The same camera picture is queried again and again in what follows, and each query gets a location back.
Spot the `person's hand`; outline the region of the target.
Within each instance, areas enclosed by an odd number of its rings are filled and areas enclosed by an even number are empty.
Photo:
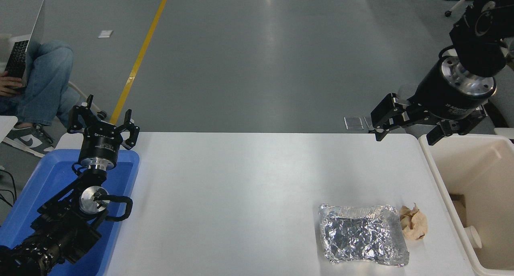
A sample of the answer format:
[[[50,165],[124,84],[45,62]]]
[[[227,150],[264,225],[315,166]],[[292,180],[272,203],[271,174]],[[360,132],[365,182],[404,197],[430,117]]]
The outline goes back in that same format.
[[[18,77],[10,77],[8,74],[2,73],[0,75],[0,96],[1,97],[15,97],[21,94],[20,88],[22,87],[22,79]]]

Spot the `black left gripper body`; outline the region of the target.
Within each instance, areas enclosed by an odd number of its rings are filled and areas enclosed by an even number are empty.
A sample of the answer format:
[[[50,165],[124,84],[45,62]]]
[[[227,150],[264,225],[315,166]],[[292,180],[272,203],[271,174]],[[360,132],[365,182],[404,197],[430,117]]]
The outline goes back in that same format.
[[[80,162],[91,158],[116,162],[121,142],[121,133],[116,131],[116,126],[112,124],[99,123],[88,126],[83,132],[83,143],[78,159]]]

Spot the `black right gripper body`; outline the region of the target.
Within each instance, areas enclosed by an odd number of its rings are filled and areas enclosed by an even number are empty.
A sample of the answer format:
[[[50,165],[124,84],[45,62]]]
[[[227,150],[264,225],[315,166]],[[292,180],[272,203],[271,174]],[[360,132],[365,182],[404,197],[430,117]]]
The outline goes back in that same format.
[[[461,120],[488,97],[488,77],[472,74],[460,62],[437,62],[409,101],[441,119]]]

